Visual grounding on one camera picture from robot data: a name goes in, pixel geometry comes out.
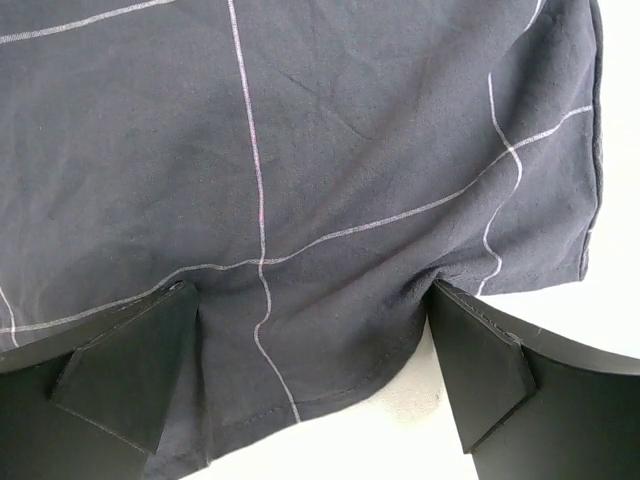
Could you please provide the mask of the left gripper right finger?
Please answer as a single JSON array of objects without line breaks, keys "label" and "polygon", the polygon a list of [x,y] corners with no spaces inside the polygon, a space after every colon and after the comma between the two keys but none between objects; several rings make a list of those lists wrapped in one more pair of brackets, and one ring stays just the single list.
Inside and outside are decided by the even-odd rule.
[{"label": "left gripper right finger", "polygon": [[639,362],[444,281],[429,326],[462,450],[486,480],[639,476]]}]

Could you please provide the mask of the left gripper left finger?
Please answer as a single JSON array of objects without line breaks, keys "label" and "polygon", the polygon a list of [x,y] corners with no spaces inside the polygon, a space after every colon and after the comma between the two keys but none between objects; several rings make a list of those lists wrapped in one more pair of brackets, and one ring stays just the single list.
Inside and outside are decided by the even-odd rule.
[{"label": "left gripper left finger", "polygon": [[141,478],[197,308],[195,286],[178,282],[2,353],[2,478]]}]

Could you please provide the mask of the dark grey checked pillowcase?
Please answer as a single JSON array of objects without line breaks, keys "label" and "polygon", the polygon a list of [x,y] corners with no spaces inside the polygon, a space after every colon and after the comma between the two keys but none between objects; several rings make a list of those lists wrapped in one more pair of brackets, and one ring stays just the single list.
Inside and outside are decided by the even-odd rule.
[{"label": "dark grey checked pillowcase", "polygon": [[148,479],[359,402],[443,280],[580,281],[594,1],[5,1],[1,347],[201,299]]}]

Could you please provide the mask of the white pillow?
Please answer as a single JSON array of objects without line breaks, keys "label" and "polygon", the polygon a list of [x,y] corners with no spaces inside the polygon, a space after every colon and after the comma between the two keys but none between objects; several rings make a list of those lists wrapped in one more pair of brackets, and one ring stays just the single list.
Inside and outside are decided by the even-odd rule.
[{"label": "white pillow", "polygon": [[[617,353],[639,350],[639,5],[602,5],[604,199],[584,281],[491,304]],[[372,399],[300,428],[288,479],[468,479],[435,348],[423,340]]]}]

